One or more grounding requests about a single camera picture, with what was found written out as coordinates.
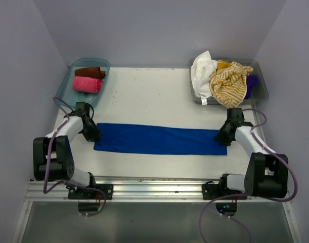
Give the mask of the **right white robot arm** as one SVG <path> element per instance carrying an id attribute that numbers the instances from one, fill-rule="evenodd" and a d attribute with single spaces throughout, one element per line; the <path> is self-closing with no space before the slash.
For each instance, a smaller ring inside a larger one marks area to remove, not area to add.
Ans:
<path id="1" fill-rule="evenodd" d="M 227 119 L 214 139 L 225 146 L 238 142 L 249 156 L 249 162 L 244 175 L 220 177 L 218 194 L 227 199 L 239 192 L 284 202 L 287 200 L 288 158 L 267 146 L 254 129 L 255 126 L 245 120 L 241 108 L 227 109 Z"/>

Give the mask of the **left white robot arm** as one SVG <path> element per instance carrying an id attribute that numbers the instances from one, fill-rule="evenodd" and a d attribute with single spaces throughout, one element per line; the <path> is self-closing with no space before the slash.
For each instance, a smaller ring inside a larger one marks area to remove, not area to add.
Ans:
<path id="1" fill-rule="evenodd" d="M 51 133 L 33 140 L 33 172 L 37 181 L 43 181 L 43 192 L 49 193 L 59 184 L 80 188 L 85 198 L 98 192 L 94 176 L 75 167 L 70 143 L 82 134 L 87 142 L 99 142 L 101 130 L 93 121 L 94 108 L 77 102 L 75 109 L 65 113 L 63 121 Z"/>

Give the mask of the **blue towel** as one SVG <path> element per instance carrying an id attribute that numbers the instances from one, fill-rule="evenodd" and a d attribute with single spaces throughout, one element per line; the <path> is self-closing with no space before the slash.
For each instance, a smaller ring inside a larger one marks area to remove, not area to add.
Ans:
<path id="1" fill-rule="evenodd" d="M 150 125 L 98 123 L 95 151 L 153 155 L 227 155 L 214 140 L 217 130 Z"/>

